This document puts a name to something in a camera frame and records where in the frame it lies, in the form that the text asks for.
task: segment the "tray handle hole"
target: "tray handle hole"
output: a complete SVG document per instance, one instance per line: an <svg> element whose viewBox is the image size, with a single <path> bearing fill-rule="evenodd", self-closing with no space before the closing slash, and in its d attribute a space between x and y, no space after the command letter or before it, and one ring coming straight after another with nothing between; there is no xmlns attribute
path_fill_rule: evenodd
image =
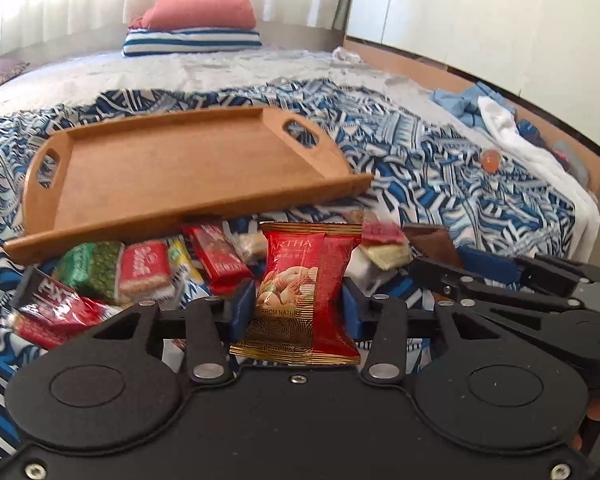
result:
<svg viewBox="0 0 600 480"><path fill-rule="evenodd" d="M282 129L306 148L314 148L318 145L318 139L314 134L296 121L287 121Z"/></svg>
<svg viewBox="0 0 600 480"><path fill-rule="evenodd" d="M60 161L60 155L55 150L48 150L42 159L38 170L36 171L36 180L40 186L48 189L54 182L54 178L58 171L58 162Z"/></svg>

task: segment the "red pillow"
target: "red pillow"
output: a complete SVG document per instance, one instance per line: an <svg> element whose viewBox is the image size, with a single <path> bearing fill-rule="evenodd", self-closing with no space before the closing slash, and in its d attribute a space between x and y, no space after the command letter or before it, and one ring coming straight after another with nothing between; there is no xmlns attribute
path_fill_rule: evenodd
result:
<svg viewBox="0 0 600 480"><path fill-rule="evenodd" d="M256 26L250 0L158 0L135 18L129 28L175 30L189 27L229 27L250 29Z"/></svg>

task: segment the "green snack packet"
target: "green snack packet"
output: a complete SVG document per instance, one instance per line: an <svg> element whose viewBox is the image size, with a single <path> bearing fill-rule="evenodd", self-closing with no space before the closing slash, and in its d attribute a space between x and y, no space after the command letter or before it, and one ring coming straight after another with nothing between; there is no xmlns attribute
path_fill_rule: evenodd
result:
<svg viewBox="0 0 600 480"><path fill-rule="evenodd" d="M68 251L54 271L54 278L81 296L117 303L120 242L90 242Z"/></svg>

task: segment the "orange ball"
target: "orange ball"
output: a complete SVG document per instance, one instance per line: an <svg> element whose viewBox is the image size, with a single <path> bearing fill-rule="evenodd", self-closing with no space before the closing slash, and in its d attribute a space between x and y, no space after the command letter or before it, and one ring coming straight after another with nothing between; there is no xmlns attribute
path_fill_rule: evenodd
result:
<svg viewBox="0 0 600 480"><path fill-rule="evenodd" d="M480 155L480 163L487 173L495 173L500 167L500 152L498 150L485 150Z"/></svg>

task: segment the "blue and white patterned blanket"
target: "blue and white patterned blanket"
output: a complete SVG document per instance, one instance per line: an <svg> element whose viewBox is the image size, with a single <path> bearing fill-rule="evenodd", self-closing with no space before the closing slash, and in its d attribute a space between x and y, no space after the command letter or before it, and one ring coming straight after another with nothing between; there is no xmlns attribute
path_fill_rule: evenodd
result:
<svg viewBox="0 0 600 480"><path fill-rule="evenodd" d="M480 149L452 127L432 126L366 88L339 87L329 80L280 82L252 88L183 94L162 90L114 90L81 107L59 105L0 118L0 457L17 439L4 410L2 393L12 370L40 350L11 333L1 313L22 268L2 243L21 235L20 193L36 150L54 132L79 124L144 113L210 106L267 104L292 110L318 123L340 147L355 171L375 175L372 193L397 210L402 222L444 224L456 246L497 254L541 253L563 256L570 244L574 206L525 168L504 157L500 169L485 172ZM306 132L296 132L308 143ZM49 168L43 171L48 177ZM230 222L244 232L261 219L342 221L354 200L268 213Z"/></svg>

